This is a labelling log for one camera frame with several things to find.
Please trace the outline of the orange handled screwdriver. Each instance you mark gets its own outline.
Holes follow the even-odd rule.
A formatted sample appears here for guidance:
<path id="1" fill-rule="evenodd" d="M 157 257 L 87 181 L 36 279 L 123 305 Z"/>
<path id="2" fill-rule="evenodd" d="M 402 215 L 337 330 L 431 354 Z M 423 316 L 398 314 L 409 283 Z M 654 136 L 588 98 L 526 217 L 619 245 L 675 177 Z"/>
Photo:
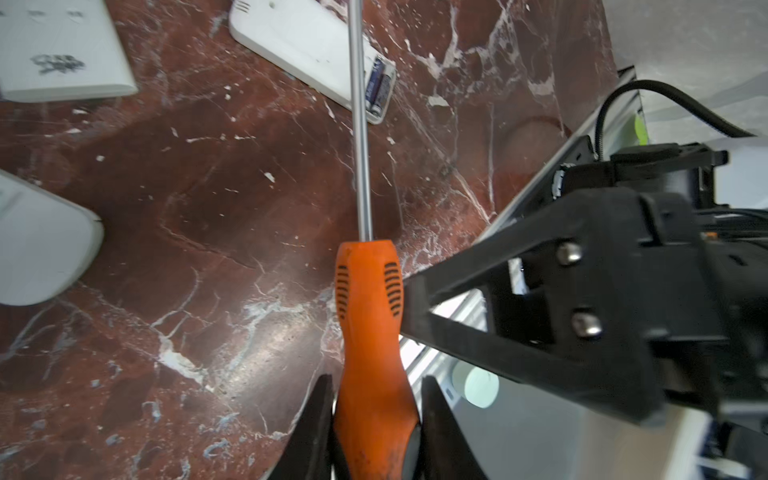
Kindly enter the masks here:
<path id="1" fill-rule="evenodd" d="M 419 414 L 400 351 L 403 281 L 394 244 L 374 237 L 364 86 L 363 5 L 348 4 L 359 239 L 340 245 L 335 299 L 344 367 L 334 433 L 351 479 L 414 479 Z"/>

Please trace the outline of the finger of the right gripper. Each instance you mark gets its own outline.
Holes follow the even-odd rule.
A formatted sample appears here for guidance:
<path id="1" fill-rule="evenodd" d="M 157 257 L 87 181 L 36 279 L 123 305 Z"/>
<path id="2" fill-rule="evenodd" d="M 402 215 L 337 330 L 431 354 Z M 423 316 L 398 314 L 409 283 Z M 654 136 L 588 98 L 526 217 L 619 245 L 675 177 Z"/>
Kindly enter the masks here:
<path id="1" fill-rule="evenodd" d="M 504 378 L 558 396 L 600 394 L 600 385 L 587 378 L 582 366 L 435 315 L 416 299 L 405 301 L 401 333 Z"/>
<path id="2" fill-rule="evenodd" d="M 575 238 L 588 211 L 586 197 L 566 197 L 405 282 L 406 300 L 446 300 L 471 288 L 493 268 L 534 248 Z"/>

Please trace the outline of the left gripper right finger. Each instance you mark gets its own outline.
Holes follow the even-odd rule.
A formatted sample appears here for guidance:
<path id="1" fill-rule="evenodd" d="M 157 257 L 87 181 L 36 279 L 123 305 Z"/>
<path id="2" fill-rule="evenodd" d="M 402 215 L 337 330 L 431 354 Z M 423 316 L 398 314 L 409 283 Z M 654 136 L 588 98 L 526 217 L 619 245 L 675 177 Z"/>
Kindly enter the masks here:
<path id="1" fill-rule="evenodd" d="M 424 479 L 487 479 L 434 376 L 421 384 L 420 462 Z"/>

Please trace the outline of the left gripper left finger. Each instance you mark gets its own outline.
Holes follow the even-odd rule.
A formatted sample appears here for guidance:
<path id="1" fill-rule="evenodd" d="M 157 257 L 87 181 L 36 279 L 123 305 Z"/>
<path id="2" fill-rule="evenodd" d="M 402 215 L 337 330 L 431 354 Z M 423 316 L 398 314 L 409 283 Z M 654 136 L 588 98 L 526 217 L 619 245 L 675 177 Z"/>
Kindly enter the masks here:
<path id="1" fill-rule="evenodd" d="M 269 475 L 277 479 L 330 479 L 329 450 L 333 419 L 332 376 L 321 375 L 300 414 L 286 447 Z"/>

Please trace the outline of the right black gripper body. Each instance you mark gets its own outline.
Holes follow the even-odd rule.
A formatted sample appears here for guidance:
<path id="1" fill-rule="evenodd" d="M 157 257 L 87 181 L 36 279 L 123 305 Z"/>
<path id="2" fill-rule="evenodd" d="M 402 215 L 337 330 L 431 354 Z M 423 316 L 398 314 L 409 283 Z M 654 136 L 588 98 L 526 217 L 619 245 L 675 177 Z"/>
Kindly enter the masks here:
<path id="1" fill-rule="evenodd" d="M 717 204 L 729 152 L 704 144 L 578 153 L 541 211 L 539 302 L 556 379 L 642 423 L 677 403 L 767 421 L 767 215 Z"/>

